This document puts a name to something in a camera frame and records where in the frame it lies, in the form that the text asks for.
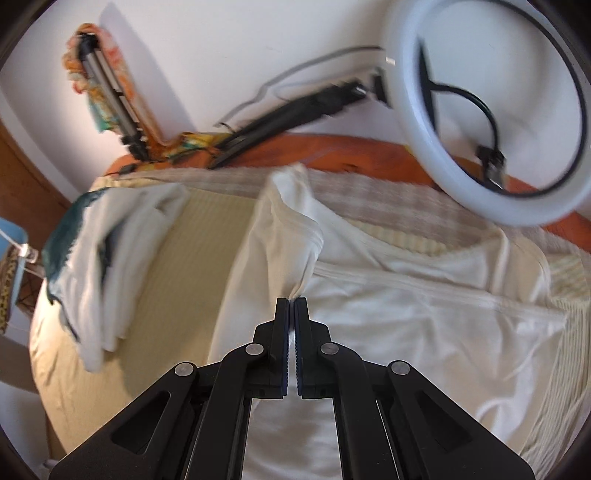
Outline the colourful floral scarf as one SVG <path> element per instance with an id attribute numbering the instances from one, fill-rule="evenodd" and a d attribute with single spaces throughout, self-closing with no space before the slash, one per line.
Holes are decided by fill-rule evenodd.
<path id="1" fill-rule="evenodd" d="M 182 132 L 172 139 L 166 140 L 148 104 L 135 86 L 121 50 L 110 33 L 93 23 L 84 23 L 78 27 L 69 39 L 67 51 L 62 57 L 62 63 L 68 73 L 73 90 L 86 98 L 94 123 L 100 132 L 110 131 L 121 142 L 121 132 L 115 123 L 114 115 L 106 105 L 99 87 L 87 77 L 82 63 L 78 59 L 78 35 L 81 33 L 95 34 L 98 37 L 102 53 L 122 87 L 124 96 L 143 130 L 150 159 L 147 162 L 137 160 L 138 162 L 175 162 L 177 159 L 197 150 L 216 153 L 215 146 L 226 138 L 224 133 Z M 127 147 L 123 143 L 122 145 L 131 155 Z"/>

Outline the striped yellow bed sheet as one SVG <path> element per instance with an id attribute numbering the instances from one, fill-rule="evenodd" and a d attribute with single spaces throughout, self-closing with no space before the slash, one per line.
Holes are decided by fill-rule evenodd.
<path id="1" fill-rule="evenodd" d="M 259 196 L 193 187 L 189 193 L 186 208 L 146 276 L 126 337 L 105 356 L 100 371 L 84 368 L 60 323 L 59 306 L 38 300 L 30 337 L 33 378 L 66 451 L 74 450 L 176 363 L 213 362 L 208 355 L 228 277 Z M 413 253 L 435 256 L 466 248 L 342 218 Z M 550 267 L 550 304 L 566 316 L 539 417 L 523 449 L 516 451 L 544 478 L 564 458 L 590 413 L 590 256 L 540 228 L 494 225 L 496 229 L 510 239 L 526 238 L 541 250 Z"/>

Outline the leopard print cloth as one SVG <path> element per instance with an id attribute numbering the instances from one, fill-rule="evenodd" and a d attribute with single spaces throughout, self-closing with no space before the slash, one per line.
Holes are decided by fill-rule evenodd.
<path id="1" fill-rule="evenodd" d="M 15 286 L 19 255 L 15 248 L 7 249 L 0 268 L 0 331 L 4 335 L 11 317 L 12 294 Z"/>

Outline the wooden door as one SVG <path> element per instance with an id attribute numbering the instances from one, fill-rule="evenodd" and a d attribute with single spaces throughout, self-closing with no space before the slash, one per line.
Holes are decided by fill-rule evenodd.
<path id="1" fill-rule="evenodd" d="M 29 160 L 1 124 L 1 217 L 21 226 L 30 244 L 41 250 L 65 215 L 67 200 Z"/>

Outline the white and teal folded garment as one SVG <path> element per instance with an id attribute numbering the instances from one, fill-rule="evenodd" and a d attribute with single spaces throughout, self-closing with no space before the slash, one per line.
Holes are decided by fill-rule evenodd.
<path id="1" fill-rule="evenodd" d="M 87 371 L 100 371 L 125 337 L 148 270 L 188 200 L 176 183 L 87 192 L 45 243 L 46 296 Z"/>

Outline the silver black folded tripod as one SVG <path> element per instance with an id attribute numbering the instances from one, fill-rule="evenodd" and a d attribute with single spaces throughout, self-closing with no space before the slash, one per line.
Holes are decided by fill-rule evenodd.
<path id="1" fill-rule="evenodd" d="M 146 137 L 102 53 L 98 37 L 95 34 L 81 33 L 78 40 L 78 59 L 87 77 L 99 87 L 106 105 L 114 115 L 121 132 L 121 142 L 136 160 L 147 162 L 150 157 Z"/>

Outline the white camisole top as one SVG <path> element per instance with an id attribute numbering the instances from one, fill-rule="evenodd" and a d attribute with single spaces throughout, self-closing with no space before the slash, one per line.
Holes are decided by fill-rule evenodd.
<path id="1" fill-rule="evenodd" d="M 499 229 L 430 256 L 381 241 L 315 199 L 308 172 L 266 180 L 228 277 L 208 358 L 218 361 L 307 298 L 311 318 L 363 359 L 408 361 L 515 451 L 549 388 L 565 314 L 541 250 Z"/>

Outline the beige checked blanket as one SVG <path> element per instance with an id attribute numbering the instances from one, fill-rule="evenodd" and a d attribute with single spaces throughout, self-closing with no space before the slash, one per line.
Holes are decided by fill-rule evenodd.
<path id="1" fill-rule="evenodd" d="M 129 186 L 149 179 L 179 182 L 193 188 L 256 198 L 273 168 L 193 168 L 152 170 L 121 177 L 103 176 L 92 189 Z M 461 207 L 443 193 L 427 187 L 373 179 L 353 173 L 326 173 L 308 169 L 315 198 L 339 216 L 388 227 L 452 247 L 468 247 L 491 232 L 494 224 Z"/>

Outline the orange patterned mattress cover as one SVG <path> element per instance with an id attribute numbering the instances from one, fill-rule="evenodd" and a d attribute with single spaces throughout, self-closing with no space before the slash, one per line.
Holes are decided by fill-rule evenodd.
<path id="1" fill-rule="evenodd" d="M 137 170 L 205 168 L 211 153 L 197 150 L 176 162 L 140 164 L 130 154 L 115 160 L 105 176 L 116 175 L 128 165 Z M 407 147 L 384 141 L 319 134 L 283 134 L 246 152 L 231 167 L 281 167 L 301 162 L 308 168 L 332 173 L 356 173 L 370 178 L 429 186 L 443 190 L 420 166 Z M 556 223 L 542 227 L 590 253 L 590 220 L 572 213 Z"/>

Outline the blue plastic chair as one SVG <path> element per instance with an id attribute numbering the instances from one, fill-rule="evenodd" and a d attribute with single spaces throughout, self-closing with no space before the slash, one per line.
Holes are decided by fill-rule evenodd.
<path id="1" fill-rule="evenodd" d="M 16 306 L 28 254 L 31 252 L 28 240 L 28 234 L 21 226 L 4 218 L 1 219 L 1 256 L 12 252 L 17 254 L 15 272 L 8 288 L 11 308 Z"/>

